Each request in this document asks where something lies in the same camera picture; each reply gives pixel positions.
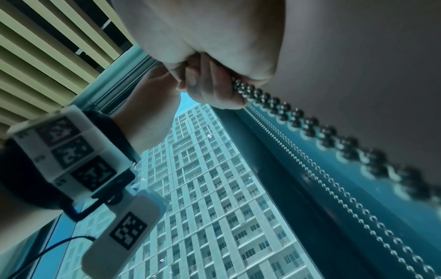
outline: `black cable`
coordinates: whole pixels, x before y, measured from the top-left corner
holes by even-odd
[[[13,279],[14,277],[16,277],[17,275],[19,275],[23,270],[25,270],[27,267],[29,267],[34,261],[38,260],[39,258],[41,258],[44,254],[46,254],[47,252],[57,248],[58,246],[60,246],[61,244],[65,244],[66,242],[69,242],[71,240],[74,239],[78,239],[78,238],[85,238],[88,239],[90,241],[95,241],[96,238],[94,238],[93,236],[87,236],[87,235],[81,235],[81,236],[74,236],[74,237],[69,237],[66,238],[62,241],[59,241],[57,243],[55,243],[54,245],[52,245],[49,248],[44,249],[43,251],[41,251],[39,254],[37,254],[35,257],[33,257],[32,259],[30,259],[28,262],[24,263],[22,265],[22,267],[20,267],[16,272],[14,272],[13,274],[11,274],[7,279]]]

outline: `high-rise building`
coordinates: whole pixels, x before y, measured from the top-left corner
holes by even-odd
[[[160,145],[137,165],[137,189],[169,201],[120,279],[319,279],[313,263],[208,105],[175,118]],[[74,235],[98,236],[113,220],[100,208]],[[69,244],[57,278],[87,278]]]

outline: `blue sky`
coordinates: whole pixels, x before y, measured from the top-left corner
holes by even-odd
[[[193,101],[193,99],[190,98],[188,93],[182,92],[181,93],[181,104],[179,105],[178,110],[176,111],[175,115],[180,115],[184,111],[186,111],[189,108],[194,107],[198,103]]]

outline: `wrist-worn device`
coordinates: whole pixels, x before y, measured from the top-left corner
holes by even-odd
[[[119,127],[104,114],[69,106],[13,126],[7,134],[0,180],[17,197],[62,209],[75,222],[102,204],[116,214],[82,265],[93,279],[117,277],[168,205],[153,191],[133,196],[125,189],[136,178],[134,166],[141,158]],[[90,198],[96,199],[92,205],[75,210]]]

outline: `metal bead chain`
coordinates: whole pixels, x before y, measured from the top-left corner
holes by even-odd
[[[413,250],[409,247],[409,246],[405,246],[403,244],[403,241],[394,236],[394,233],[391,230],[386,229],[385,225],[381,222],[378,221],[377,217],[374,215],[371,215],[369,210],[365,209],[363,207],[362,204],[358,203],[357,200],[353,197],[351,197],[351,194],[347,191],[345,191],[345,189],[343,187],[341,187],[337,182],[335,182],[335,180],[333,178],[330,177],[330,175],[328,173],[326,173],[324,170],[321,169],[320,166],[318,166],[315,162],[312,161],[312,159],[310,159],[304,152],[302,152],[301,149],[299,149],[294,143],[292,143],[292,141],[290,141],[282,132],[280,132],[273,124],[271,124],[267,119],[265,119],[256,109],[254,109],[253,107],[249,107],[251,110],[253,110],[259,117],[260,119],[262,119],[267,125],[269,125],[276,133],[277,135],[279,135],[279,137],[281,137],[287,144],[289,147],[293,148],[295,152],[292,152],[289,147],[287,147],[282,141],[280,141],[278,139],[277,136],[275,136],[269,129],[267,129],[265,127],[264,124],[262,124],[247,108],[244,108],[245,112],[254,120],[256,121],[256,123],[265,131],[267,132],[268,135],[271,136],[272,139],[274,139],[281,148],[283,148],[285,150],[285,152],[287,152],[307,173],[310,177],[312,177],[314,180],[316,180],[322,188],[325,189],[325,191],[327,191],[339,204],[342,205],[343,208],[345,208],[347,210],[347,212],[349,214],[352,215],[353,218],[355,218],[361,225],[363,225],[363,227],[369,231],[369,233],[374,236],[376,238],[376,240],[378,242],[380,242],[384,248],[386,248],[391,255],[395,256],[397,258],[397,261],[401,264],[404,264],[406,266],[406,269],[410,272],[412,272],[415,275],[416,279],[424,279],[424,277],[418,273],[415,272],[414,268],[411,265],[408,265],[406,263],[406,260],[402,257],[398,256],[398,253],[396,250],[393,250],[390,247],[390,244],[386,243],[384,241],[384,239],[381,236],[378,236],[377,233],[372,230],[370,228],[370,226],[368,224],[365,224],[364,220],[361,219],[356,213],[354,213],[354,211],[352,209],[350,209],[348,207],[348,205],[342,200],[340,199],[339,196],[337,196],[334,191],[331,191],[331,188],[328,187],[322,180],[320,180],[319,177],[317,177],[311,170],[309,167],[306,166],[306,164],[304,164],[297,156],[295,153],[299,154],[302,158],[304,158],[313,168],[315,168],[316,171],[318,171],[321,175],[323,175],[323,177],[325,179],[327,179],[327,181],[329,183],[332,184],[333,187],[336,188],[336,190],[338,190],[339,192],[341,192],[348,200],[350,203],[353,203],[356,208],[360,209],[363,213],[363,215],[366,215],[369,220],[371,222],[373,222],[375,224],[375,226],[377,226],[378,228],[382,229],[384,231],[384,233],[386,234],[386,236],[389,236],[393,239],[393,242],[397,245],[399,245],[402,250],[407,253],[410,254],[412,256],[412,259],[418,263],[421,264],[423,266],[423,269],[426,273],[430,274],[433,276],[433,278],[435,279],[441,279],[441,276],[438,276],[434,269],[429,266],[426,265],[423,261],[423,259],[418,256],[415,255]]]
[[[441,188],[425,183],[419,170],[392,165],[384,152],[360,147],[357,138],[338,135],[334,127],[319,125],[317,118],[305,117],[303,110],[292,109],[289,103],[281,102],[260,88],[233,78],[233,89],[269,116],[275,117],[279,124],[287,125],[291,131],[301,132],[305,140],[317,139],[320,150],[335,150],[339,161],[344,163],[361,163],[364,176],[369,179],[389,179],[400,198],[435,206],[441,217]]]

